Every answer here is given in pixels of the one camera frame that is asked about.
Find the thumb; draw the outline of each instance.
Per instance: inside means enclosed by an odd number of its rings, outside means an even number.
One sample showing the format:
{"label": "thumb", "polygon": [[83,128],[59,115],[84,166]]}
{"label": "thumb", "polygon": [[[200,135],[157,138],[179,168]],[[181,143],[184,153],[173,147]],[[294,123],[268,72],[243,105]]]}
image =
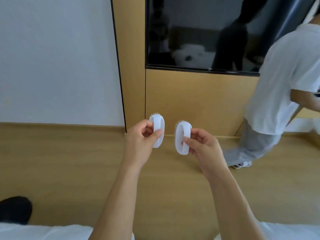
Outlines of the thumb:
{"label": "thumb", "polygon": [[191,139],[189,137],[184,137],[183,141],[192,149],[194,149],[196,152],[199,152],[202,148],[203,144],[201,144],[199,141]]}
{"label": "thumb", "polygon": [[160,138],[161,135],[162,135],[162,129],[158,129],[147,138],[147,141],[153,145]]}

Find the white sneaker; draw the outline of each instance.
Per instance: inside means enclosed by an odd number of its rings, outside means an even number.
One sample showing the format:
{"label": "white sneaker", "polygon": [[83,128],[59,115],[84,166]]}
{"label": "white sneaker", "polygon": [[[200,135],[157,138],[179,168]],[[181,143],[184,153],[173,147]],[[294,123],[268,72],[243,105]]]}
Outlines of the white sneaker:
{"label": "white sneaker", "polygon": [[245,161],[244,163],[239,163],[237,165],[233,165],[232,167],[234,169],[239,169],[239,168],[248,168],[252,166],[252,162],[251,161]]}

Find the person's left hand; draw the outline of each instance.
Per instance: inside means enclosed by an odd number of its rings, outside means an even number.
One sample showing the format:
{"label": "person's left hand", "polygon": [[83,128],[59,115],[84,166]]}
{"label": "person's left hand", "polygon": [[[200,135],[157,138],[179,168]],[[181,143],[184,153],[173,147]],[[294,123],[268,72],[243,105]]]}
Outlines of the person's left hand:
{"label": "person's left hand", "polygon": [[140,121],[126,135],[123,164],[141,170],[148,161],[153,144],[160,138],[162,129],[153,132],[153,122]]}

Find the shoe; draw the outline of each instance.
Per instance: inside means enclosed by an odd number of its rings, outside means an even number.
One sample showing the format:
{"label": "shoe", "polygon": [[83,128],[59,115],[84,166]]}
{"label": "shoe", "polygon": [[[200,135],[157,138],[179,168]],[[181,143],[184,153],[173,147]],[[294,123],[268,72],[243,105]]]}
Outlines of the shoe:
{"label": "shoe", "polygon": [[239,163],[237,165],[233,165],[232,167],[234,169],[239,169],[239,168],[248,168],[252,166],[252,162],[251,161],[245,161],[244,163]]}
{"label": "shoe", "polygon": [[0,202],[0,222],[27,225],[32,203],[26,197],[16,196]]}

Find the brush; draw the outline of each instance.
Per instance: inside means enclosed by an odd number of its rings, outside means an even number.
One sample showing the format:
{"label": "brush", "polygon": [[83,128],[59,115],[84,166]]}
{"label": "brush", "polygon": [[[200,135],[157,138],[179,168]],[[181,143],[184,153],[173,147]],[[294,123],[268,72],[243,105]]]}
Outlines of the brush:
{"label": "brush", "polygon": [[162,144],[163,136],[165,135],[165,120],[159,113],[152,114],[149,120],[153,122],[153,132],[162,129],[160,138],[153,144],[153,148],[158,148]]}
{"label": "brush", "polygon": [[187,155],[189,153],[189,146],[183,141],[183,137],[190,138],[191,129],[192,126],[187,121],[179,121],[176,123],[176,127],[174,129],[174,142],[177,152],[181,155]]}

